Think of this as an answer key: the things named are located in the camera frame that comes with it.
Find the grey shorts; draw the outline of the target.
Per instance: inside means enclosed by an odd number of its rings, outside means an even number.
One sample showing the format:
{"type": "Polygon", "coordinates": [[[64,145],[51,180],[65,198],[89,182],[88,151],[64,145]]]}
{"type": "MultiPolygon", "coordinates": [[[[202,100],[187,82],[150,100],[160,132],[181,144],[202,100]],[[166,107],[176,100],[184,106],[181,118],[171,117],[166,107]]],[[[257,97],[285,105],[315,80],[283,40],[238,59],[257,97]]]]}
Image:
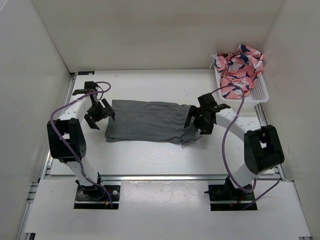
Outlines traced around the grey shorts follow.
{"type": "Polygon", "coordinates": [[[108,122],[108,143],[145,141],[185,146],[201,138],[192,124],[184,127],[190,105],[162,101],[112,101],[115,120],[108,122]]]}

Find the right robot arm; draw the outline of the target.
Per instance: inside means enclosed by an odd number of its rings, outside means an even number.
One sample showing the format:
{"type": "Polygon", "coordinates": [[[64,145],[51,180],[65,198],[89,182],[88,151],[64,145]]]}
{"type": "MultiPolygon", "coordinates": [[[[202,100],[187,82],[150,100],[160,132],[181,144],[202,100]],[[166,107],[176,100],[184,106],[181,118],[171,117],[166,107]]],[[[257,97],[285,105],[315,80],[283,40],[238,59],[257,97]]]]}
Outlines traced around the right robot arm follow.
{"type": "Polygon", "coordinates": [[[242,193],[252,193],[259,176],[285,160],[276,128],[245,122],[227,104],[217,104],[211,93],[198,97],[198,102],[198,107],[192,105],[189,108],[184,126],[193,125],[202,135],[212,134],[214,126],[225,128],[221,150],[228,173],[224,188],[226,197],[236,200],[242,193]],[[244,146],[244,163],[235,172],[230,171],[226,159],[228,133],[242,140],[244,146]]]}

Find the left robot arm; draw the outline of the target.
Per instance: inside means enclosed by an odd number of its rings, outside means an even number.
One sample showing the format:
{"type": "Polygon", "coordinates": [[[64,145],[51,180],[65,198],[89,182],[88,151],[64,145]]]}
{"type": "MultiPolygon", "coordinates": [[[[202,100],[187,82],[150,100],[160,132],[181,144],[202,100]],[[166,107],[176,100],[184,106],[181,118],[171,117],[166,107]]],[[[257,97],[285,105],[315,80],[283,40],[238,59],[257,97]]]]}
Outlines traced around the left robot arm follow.
{"type": "Polygon", "coordinates": [[[105,194],[100,174],[93,169],[86,158],[87,143],[81,123],[99,130],[98,122],[115,119],[115,111],[103,98],[111,90],[106,81],[86,81],[82,89],[76,89],[70,102],[54,110],[47,123],[50,154],[54,159],[68,166],[77,177],[81,187],[88,187],[87,194],[93,200],[100,200],[105,194]]]}

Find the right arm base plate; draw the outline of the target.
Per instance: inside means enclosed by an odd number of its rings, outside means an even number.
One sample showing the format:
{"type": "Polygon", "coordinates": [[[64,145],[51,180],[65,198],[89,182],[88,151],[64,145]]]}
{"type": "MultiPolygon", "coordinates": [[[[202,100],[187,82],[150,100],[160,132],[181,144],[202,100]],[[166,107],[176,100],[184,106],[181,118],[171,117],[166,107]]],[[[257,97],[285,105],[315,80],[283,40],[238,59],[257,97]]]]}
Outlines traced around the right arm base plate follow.
{"type": "Polygon", "coordinates": [[[256,211],[258,209],[256,203],[250,205],[256,199],[254,193],[244,193],[236,188],[227,189],[225,184],[208,185],[208,190],[204,194],[209,196],[212,212],[256,211]]]}

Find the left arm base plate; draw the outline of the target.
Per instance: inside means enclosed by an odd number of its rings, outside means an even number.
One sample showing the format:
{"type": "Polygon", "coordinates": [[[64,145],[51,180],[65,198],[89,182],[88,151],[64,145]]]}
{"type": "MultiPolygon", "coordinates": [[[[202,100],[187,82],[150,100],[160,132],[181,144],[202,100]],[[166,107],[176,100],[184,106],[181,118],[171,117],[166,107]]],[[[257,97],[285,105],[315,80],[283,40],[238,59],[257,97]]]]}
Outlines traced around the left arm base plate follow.
{"type": "Polygon", "coordinates": [[[97,186],[93,186],[92,189],[87,190],[81,186],[77,187],[74,209],[85,210],[118,210],[121,194],[120,185],[104,185],[108,194],[103,189],[97,186]]]}

